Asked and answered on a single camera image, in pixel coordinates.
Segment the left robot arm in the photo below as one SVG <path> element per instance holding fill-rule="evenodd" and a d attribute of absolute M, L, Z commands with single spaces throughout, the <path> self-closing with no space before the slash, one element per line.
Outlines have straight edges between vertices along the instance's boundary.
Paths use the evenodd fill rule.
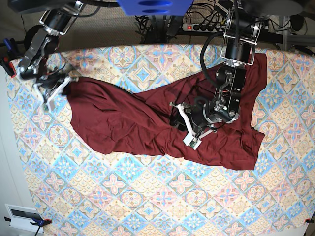
<path fill-rule="evenodd" d="M 262 20 L 251 16 L 238 5 L 229 11 L 224 31 L 209 36 L 200 52 L 200 65 L 205 78 L 215 87 L 212 99 L 198 96 L 194 104 L 170 103 L 177 111 L 171 116 L 170 124 L 180 130 L 203 131 L 214 128 L 219 122 L 233 123 L 240 115 L 241 91 L 246 79 L 246 66 L 253 65 L 254 51 L 262 28 Z M 226 49 L 221 51 L 225 63 L 212 79 L 204 61 L 210 41 L 223 36 Z"/>

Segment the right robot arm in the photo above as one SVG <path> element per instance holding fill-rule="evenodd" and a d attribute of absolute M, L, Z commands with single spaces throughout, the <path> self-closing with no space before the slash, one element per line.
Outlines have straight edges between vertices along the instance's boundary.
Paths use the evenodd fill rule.
<path fill-rule="evenodd" d="M 60 69 L 51 71 L 47 68 L 48 57 L 57 50 L 59 37 L 67 33 L 84 7 L 84 3 L 75 1 L 45 11 L 39 20 L 41 27 L 18 64 L 17 70 L 21 79 L 34 79 L 33 86 L 45 98 L 55 92 L 67 77 Z"/>

